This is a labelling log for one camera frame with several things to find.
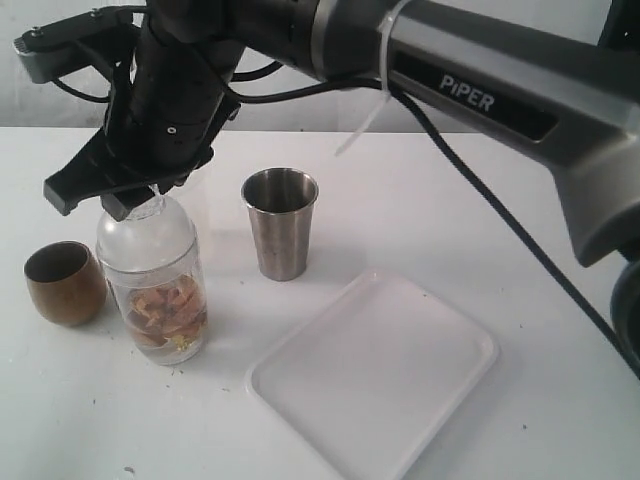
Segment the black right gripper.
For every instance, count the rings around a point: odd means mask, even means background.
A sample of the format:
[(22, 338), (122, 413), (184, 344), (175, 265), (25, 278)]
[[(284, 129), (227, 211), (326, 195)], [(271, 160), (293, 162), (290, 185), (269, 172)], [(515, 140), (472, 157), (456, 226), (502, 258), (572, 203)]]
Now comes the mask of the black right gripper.
[(46, 200), (63, 216), (100, 197), (125, 220), (154, 197), (182, 185), (213, 156), (211, 143), (237, 102), (219, 88), (240, 60), (233, 40), (185, 44), (160, 29), (142, 30), (136, 72), (119, 71), (105, 123), (68, 164), (44, 181)]

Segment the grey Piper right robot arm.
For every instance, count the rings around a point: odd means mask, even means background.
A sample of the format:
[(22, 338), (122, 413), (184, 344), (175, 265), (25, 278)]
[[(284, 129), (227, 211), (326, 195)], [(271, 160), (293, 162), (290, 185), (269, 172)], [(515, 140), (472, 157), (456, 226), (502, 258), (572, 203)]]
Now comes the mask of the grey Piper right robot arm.
[(443, 140), (428, 104), (544, 165), (574, 254), (629, 263), (612, 320), (591, 319), (639, 366), (639, 57), (433, 1), (148, 1), (33, 28), (15, 43), (36, 83), (95, 68), (104, 122), (44, 194), (62, 214), (98, 197), (123, 219), (182, 185), (248, 97), (232, 90), (246, 49), (314, 79), (262, 104), (369, 88), (421, 124), (552, 276), (556, 265)]

